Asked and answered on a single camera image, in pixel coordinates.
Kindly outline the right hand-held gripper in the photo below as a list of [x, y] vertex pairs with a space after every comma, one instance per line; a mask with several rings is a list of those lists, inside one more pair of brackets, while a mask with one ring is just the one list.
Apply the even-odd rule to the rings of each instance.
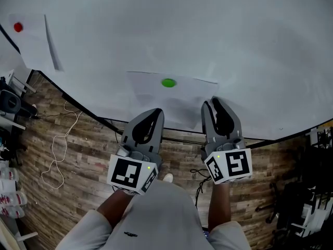
[[[241, 137], [241, 122], [235, 112], [220, 98], [214, 96], [201, 106], [202, 131], [206, 135], [203, 160], [214, 184], [238, 181], [252, 176], [251, 149]], [[228, 141], [218, 142], [222, 136]]]

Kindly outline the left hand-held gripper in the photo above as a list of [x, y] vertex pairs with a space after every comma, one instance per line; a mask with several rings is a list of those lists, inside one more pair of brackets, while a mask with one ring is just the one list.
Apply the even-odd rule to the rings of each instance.
[[[161, 156], [156, 153], [159, 152], [163, 128], [164, 113], [160, 108], [145, 111], [132, 119], [122, 134], [124, 145], [110, 156], [107, 184], [131, 195], [146, 194], [162, 164]], [[139, 151], [151, 154], [148, 156]]]

